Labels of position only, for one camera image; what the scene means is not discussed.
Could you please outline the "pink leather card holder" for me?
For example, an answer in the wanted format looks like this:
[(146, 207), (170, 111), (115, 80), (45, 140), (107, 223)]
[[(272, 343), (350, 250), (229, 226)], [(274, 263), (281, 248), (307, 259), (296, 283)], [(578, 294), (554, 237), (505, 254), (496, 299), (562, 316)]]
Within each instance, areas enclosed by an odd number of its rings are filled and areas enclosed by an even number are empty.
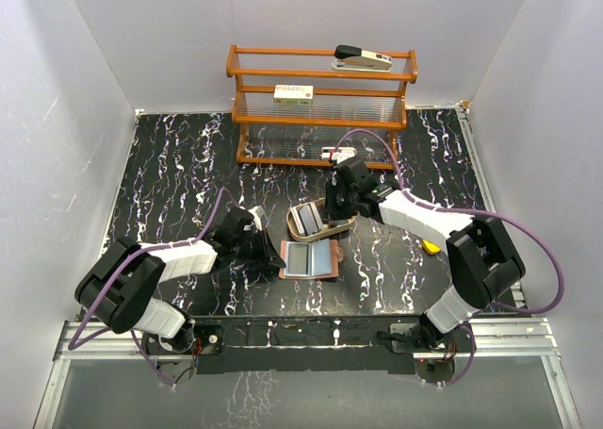
[(332, 279), (339, 276), (339, 263), (343, 260), (343, 250), (336, 239), (321, 239), (308, 246), (308, 273), (303, 276), (291, 276), (287, 274), (286, 260), (287, 247), (295, 241), (282, 241), (281, 257), (285, 261), (285, 267), (279, 270), (281, 279), (289, 280), (322, 280)]

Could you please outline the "grey credit card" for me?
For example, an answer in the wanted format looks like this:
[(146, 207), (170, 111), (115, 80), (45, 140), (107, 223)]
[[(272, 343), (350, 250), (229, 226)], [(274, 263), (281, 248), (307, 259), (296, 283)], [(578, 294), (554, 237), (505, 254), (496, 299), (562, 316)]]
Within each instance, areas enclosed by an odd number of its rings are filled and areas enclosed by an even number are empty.
[(303, 276), (308, 273), (308, 246), (304, 243), (293, 242), (287, 247), (287, 274)]

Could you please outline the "beige wooden tray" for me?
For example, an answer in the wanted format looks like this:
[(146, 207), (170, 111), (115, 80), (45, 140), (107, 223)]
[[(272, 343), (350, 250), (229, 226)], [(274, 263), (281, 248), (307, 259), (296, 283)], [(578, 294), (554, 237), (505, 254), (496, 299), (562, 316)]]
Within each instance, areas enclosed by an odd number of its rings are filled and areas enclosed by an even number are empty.
[[(301, 210), (305, 207), (307, 215), (311, 215), (314, 221), (315, 231), (307, 228)], [(329, 220), (327, 218), (325, 198), (301, 203), (292, 206), (286, 213), (286, 226), (292, 239), (298, 242), (310, 243), (320, 239), (326, 239), (341, 234), (351, 229), (356, 221), (356, 216), (346, 220)]]

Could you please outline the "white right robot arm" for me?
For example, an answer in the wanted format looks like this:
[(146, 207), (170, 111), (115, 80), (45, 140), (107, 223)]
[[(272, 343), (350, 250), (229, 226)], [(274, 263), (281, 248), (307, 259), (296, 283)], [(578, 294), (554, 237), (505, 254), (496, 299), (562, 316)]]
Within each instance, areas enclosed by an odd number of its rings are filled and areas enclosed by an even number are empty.
[(325, 190), (333, 220), (361, 215), (429, 241), (448, 257), (452, 284), (419, 317), (414, 336), (439, 351), (454, 329), (484, 310), (525, 275), (526, 267), (501, 220), (431, 208), (394, 184), (378, 182), (358, 157), (334, 165)]

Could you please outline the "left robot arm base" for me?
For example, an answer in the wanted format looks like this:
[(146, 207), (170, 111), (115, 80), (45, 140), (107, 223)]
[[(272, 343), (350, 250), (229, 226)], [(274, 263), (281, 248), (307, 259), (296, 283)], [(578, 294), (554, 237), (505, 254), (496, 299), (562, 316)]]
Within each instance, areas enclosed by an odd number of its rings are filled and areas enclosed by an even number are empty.
[[(175, 392), (180, 383), (189, 380), (200, 371), (204, 356), (220, 357), (223, 353), (224, 329), (216, 324), (196, 324), (185, 322), (174, 338), (145, 333), (139, 338), (131, 331), (138, 353), (151, 366), (162, 386)], [(162, 355), (189, 356), (189, 365), (176, 375), (167, 375), (164, 366), (178, 366), (181, 360), (160, 360)]]

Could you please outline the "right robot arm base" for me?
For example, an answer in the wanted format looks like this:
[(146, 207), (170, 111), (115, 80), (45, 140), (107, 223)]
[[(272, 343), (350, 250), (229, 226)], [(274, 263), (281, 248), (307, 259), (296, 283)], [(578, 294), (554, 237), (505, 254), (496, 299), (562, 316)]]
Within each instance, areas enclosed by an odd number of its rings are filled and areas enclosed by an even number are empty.
[(426, 355), (428, 360), (448, 361), (460, 354), (476, 353), (475, 340), (467, 329), (468, 326), (457, 327), (442, 335), (419, 322), (395, 322), (376, 333), (376, 343), (394, 354)]

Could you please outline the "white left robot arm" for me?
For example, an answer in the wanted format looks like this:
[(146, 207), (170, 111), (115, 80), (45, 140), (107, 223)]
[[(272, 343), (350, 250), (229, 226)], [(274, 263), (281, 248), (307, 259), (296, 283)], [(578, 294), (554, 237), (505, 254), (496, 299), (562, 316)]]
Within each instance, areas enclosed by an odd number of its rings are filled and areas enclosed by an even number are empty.
[(261, 223), (262, 208), (235, 207), (200, 239), (142, 245), (116, 240), (80, 281), (75, 300), (116, 334), (132, 329), (161, 337), (176, 353), (188, 350), (195, 331), (185, 312), (154, 297), (157, 286), (187, 275), (216, 272), (237, 261), (252, 270), (285, 262)]

